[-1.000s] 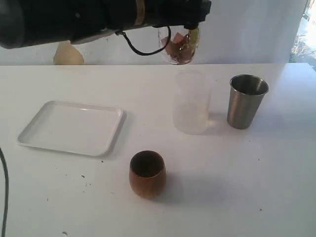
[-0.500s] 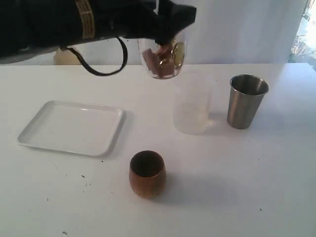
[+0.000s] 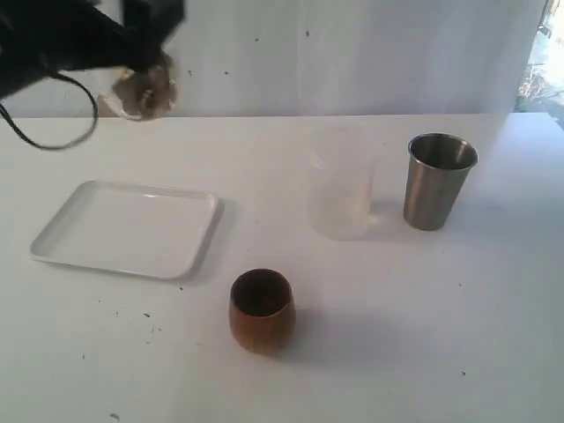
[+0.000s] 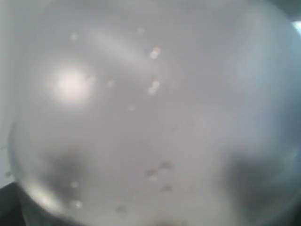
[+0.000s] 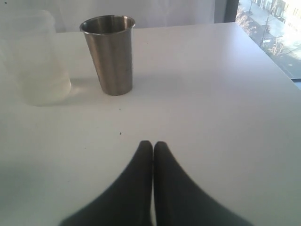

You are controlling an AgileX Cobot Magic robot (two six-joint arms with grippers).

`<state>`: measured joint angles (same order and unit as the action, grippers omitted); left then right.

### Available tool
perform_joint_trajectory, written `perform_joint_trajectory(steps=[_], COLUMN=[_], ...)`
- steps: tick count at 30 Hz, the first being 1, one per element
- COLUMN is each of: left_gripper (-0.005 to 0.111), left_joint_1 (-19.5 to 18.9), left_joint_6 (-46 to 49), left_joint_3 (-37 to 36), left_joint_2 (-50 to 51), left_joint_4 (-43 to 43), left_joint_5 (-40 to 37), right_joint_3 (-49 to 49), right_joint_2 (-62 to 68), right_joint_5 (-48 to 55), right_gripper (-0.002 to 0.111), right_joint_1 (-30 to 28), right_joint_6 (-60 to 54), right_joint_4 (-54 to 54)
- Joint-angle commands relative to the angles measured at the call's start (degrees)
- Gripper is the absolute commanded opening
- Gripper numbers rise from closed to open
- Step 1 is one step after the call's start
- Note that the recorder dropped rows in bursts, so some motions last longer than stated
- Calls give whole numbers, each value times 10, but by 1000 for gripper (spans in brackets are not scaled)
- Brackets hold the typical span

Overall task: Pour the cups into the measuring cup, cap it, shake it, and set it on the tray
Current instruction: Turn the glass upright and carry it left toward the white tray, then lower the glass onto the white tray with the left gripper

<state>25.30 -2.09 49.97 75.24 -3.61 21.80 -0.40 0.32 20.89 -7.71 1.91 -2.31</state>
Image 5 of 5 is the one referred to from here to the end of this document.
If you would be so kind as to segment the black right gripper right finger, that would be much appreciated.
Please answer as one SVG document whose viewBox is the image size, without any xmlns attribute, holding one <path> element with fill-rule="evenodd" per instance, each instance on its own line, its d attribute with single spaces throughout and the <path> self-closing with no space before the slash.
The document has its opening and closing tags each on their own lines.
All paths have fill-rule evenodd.
<svg viewBox="0 0 301 226">
<path fill-rule="evenodd" d="M 158 226 L 249 226 L 205 193 L 182 169 L 168 145 L 154 147 L 154 200 Z"/>
</svg>

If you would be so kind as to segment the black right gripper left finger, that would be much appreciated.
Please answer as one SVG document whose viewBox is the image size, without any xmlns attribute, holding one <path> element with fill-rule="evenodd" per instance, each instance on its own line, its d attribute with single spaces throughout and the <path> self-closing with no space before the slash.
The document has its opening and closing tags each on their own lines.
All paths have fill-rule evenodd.
<svg viewBox="0 0 301 226">
<path fill-rule="evenodd" d="M 100 196 L 61 222 L 63 226 L 150 226 L 153 148 L 141 141 L 133 158 Z"/>
</svg>

